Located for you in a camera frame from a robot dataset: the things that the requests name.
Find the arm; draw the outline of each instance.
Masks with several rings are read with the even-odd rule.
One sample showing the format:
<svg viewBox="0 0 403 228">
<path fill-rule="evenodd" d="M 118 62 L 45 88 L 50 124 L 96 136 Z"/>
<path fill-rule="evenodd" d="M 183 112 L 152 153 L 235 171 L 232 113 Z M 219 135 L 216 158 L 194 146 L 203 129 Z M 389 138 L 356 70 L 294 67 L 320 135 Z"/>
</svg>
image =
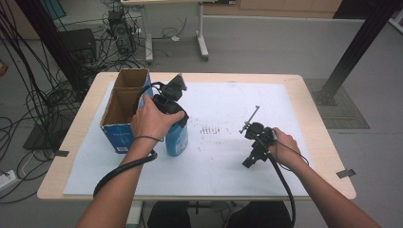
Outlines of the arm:
<svg viewBox="0 0 403 228">
<path fill-rule="evenodd" d="M 293 171 L 305 187 L 329 227 L 380 227 L 358 206 L 341 195 L 301 158 L 292 136 L 275 128 L 280 143 L 269 147 L 277 162 Z"/>
<path fill-rule="evenodd" d="M 169 127 L 183 118 L 184 113 L 165 115 L 149 96 L 143 97 L 144 107 L 138 108 L 131 122 L 133 133 L 162 139 Z M 156 141 L 148 138 L 136 140 L 121 164 L 146 157 L 156 144 Z M 125 227 L 142 167 L 131 168 L 110 180 L 86 209 L 77 227 Z"/>
</svg>

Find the black tape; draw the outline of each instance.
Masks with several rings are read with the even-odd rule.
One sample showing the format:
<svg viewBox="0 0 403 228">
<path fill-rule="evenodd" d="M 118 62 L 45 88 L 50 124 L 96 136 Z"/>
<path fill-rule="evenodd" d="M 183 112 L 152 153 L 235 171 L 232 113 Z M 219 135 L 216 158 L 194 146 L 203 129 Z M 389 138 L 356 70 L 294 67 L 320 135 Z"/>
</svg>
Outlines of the black tape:
<svg viewBox="0 0 403 228">
<path fill-rule="evenodd" d="M 355 175 L 355 171 L 353 169 L 346 169 L 337 173 L 340 179 L 345 177 L 351 177 Z"/>
<path fill-rule="evenodd" d="M 58 150 L 54 153 L 54 156 L 59 156 L 59 157 L 67 157 L 68 151 L 66 150 Z"/>
</svg>

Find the black stand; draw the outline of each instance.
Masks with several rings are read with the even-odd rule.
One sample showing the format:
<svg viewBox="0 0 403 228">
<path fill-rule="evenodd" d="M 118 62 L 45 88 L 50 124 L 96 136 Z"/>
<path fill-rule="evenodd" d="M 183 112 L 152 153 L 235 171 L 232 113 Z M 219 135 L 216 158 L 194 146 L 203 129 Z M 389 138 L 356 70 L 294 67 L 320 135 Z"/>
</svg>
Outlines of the black stand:
<svg viewBox="0 0 403 228">
<path fill-rule="evenodd" d="M 336 105 L 334 96 L 338 89 L 347 79 L 379 32 L 384 28 L 386 23 L 388 23 L 388 20 L 400 3 L 401 0 L 378 1 L 375 9 L 370 13 L 359 29 L 323 88 L 318 92 L 314 92 L 314 99 L 317 105 Z"/>
</svg>

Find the cardboard flap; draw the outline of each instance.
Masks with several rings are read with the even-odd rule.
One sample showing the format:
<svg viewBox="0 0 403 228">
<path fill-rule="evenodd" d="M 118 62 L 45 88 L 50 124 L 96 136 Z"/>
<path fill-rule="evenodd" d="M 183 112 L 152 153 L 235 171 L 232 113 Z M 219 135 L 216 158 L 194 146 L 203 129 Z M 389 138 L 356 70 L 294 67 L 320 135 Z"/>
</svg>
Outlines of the cardboard flap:
<svg viewBox="0 0 403 228">
<path fill-rule="evenodd" d="M 148 69 L 121 69 L 114 88 L 143 87 L 147 81 Z"/>
</svg>

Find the forearm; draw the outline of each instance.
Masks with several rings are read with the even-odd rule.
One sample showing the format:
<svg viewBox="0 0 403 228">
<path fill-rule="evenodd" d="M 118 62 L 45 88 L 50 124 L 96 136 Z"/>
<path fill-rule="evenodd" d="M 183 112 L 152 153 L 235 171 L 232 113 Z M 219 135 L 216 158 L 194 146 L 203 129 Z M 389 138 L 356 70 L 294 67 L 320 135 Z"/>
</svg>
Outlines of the forearm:
<svg viewBox="0 0 403 228">
<path fill-rule="evenodd" d="M 300 164 L 294 172 L 329 227 L 379 227 L 308 165 Z"/>
<path fill-rule="evenodd" d="M 133 143 L 121 164 L 144 158 L 153 146 L 152 142 Z M 136 166 L 110 180 L 86 209 L 77 227 L 125 227 L 142 168 Z"/>
</svg>

